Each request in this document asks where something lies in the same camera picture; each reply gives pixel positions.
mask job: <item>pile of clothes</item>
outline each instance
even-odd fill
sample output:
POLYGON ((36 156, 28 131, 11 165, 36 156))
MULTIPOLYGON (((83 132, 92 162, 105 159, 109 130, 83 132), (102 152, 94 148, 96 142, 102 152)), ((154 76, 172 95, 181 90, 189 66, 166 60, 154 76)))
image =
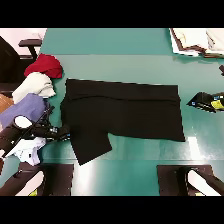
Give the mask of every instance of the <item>pile of clothes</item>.
MULTIPOLYGON (((37 60, 27 67, 24 75, 27 78, 12 93, 12 99, 0 96, 2 130, 18 115, 26 116, 33 122, 38 121, 50 106, 46 99, 56 95, 50 78, 61 78, 62 66, 54 56, 40 54, 37 60)), ((40 163, 37 151, 45 144, 45 138, 21 139, 6 157, 15 155, 21 162, 35 166, 40 163)))
POLYGON ((173 52, 224 58, 224 28, 170 28, 173 52))

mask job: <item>red cloth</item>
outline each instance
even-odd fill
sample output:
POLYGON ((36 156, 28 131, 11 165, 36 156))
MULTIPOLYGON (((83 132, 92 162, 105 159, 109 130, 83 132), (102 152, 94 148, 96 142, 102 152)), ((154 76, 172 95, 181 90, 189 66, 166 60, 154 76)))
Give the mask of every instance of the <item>red cloth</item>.
POLYGON ((50 78, 62 78, 60 62, 49 54, 40 54, 37 60, 26 68, 24 75, 28 76, 32 72, 40 72, 50 78))

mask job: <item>teal tabletop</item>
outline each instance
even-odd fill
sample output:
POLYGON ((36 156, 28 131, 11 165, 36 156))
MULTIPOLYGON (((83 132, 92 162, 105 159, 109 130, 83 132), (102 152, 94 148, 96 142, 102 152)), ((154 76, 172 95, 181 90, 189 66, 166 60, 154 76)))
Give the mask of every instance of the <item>teal tabletop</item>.
POLYGON ((210 164, 224 181, 224 113, 186 105, 197 92, 223 91, 222 59, 173 54, 165 28, 48 29, 41 52, 55 55, 63 67, 63 78, 53 80, 57 95, 49 99, 55 126, 61 125, 67 78, 175 84, 181 98, 186 142, 109 134, 113 150, 83 166, 70 141, 46 145, 43 162, 74 163, 72 195, 159 195, 158 164, 210 164))

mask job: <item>purple cloth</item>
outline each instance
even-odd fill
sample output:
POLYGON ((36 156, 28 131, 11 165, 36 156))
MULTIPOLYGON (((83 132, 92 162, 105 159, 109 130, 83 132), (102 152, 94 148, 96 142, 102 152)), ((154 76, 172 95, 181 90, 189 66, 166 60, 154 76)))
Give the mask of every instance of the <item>purple cloth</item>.
POLYGON ((36 122, 46 109, 43 97, 28 93, 19 103, 12 105, 0 114, 3 129, 6 128, 18 115, 23 115, 36 122))

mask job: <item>black fabric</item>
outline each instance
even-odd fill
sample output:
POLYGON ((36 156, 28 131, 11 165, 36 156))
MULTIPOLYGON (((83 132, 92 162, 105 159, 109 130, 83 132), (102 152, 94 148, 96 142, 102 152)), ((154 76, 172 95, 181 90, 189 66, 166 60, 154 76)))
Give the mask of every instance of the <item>black fabric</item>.
POLYGON ((61 119, 80 165, 112 150, 108 133, 185 141, 176 85, 67 79, 61 119))

